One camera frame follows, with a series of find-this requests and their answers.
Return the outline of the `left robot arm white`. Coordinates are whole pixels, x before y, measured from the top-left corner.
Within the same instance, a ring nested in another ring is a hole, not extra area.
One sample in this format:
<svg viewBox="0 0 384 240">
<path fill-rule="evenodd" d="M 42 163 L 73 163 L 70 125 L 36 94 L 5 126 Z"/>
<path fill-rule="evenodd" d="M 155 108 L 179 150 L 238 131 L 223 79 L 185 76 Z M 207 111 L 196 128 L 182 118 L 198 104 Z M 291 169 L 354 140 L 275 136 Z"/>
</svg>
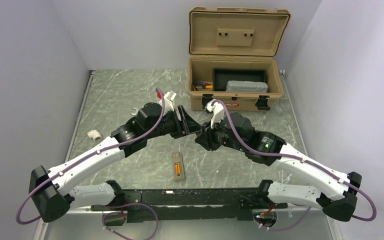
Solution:
<svg viewBox="0 0 384 240">
<path fill-rule="evenodd" d="M 145 148 L 149 139 L 165 135 L 178 139 L 201 129 L 182 105 L 163 108 L 159 103 L 149 102 L 110 136 L 76 158 L 49 169 L 42 165 L 33 169 L 30 198 L 45 223 L 61 218 L 70 209 L 89 205 L 117 210 L 124 203 L 124 192 L 116 181 L 79 184 L 106 166 Z"/>
</svg>

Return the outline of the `beige remote control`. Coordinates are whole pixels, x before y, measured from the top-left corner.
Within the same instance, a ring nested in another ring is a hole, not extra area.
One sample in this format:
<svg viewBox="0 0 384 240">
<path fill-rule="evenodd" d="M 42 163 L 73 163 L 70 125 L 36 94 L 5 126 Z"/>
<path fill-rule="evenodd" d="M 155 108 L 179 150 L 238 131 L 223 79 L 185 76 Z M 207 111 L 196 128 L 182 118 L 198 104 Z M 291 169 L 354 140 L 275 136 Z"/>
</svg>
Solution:
<svg viewBox="0 0 384 240">
<path fill-rule="evenodd" d="M 178 151 L 171 153 L 171 166 L 174 181 L 182 181 L 186 179 L 183 155 L 181 152 Z"/>
</svg>

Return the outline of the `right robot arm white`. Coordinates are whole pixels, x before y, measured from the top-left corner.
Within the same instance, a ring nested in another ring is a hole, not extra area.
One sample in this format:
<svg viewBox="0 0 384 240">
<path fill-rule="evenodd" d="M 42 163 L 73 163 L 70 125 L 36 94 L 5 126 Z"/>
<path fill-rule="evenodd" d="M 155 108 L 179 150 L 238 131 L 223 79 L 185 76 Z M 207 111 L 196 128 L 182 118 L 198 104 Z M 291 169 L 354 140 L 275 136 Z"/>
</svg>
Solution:
<svg viewBox="0 0 384 240">
<path fill-rule="evenodd" d="M 195 142 L 207 151 L 216 151 L 223 146 L 243 152 L 255 163 L 286 170 L 307 182 L 307 185 L 291 185 L 262 180 L 255 194 L 260 207 L 298 204 L 320 209 L 325 215 L 342 222 L 348 222 L 354 216 L 357 189 L 362 181 L 360 174 L 343 173 L 316 163 L 283 138 L 256 130 L 248 118 L 237 112 L 229 118 L 225 117 L 214 127 L 209 122 L 204 123 Z"/>
</svg>

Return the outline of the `white PVC elbow fitting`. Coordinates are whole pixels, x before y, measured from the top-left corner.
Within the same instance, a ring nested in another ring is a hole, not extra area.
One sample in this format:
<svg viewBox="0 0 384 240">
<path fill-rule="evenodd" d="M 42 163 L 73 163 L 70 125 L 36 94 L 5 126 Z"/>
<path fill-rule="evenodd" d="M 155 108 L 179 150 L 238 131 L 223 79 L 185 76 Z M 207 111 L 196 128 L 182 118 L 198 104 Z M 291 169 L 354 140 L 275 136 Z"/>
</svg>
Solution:
<svg viewBox="0 0 384 240">
<path fill-rule="evenodd" d="M 102 139 L 102 135 L 96 129 L 88 131 L 87 136 L 93 141 L 100 141 Z"/>
</svg>

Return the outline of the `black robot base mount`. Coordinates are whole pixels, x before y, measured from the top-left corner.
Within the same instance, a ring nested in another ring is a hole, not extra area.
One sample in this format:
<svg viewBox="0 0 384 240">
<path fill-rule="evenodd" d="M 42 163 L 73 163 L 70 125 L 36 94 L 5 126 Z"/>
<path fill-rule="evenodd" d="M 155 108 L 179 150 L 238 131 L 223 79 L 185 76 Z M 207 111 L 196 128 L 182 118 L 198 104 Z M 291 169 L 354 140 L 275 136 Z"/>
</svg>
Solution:
<svg viewBox="0 0 384 240">
<path fill-rule="evenodd" d="M 236 219 L 251 221 L 252 212 L 271 208 L 256 187 L 125 189 L 128 223 L 168 220 Z"/>
</svg>

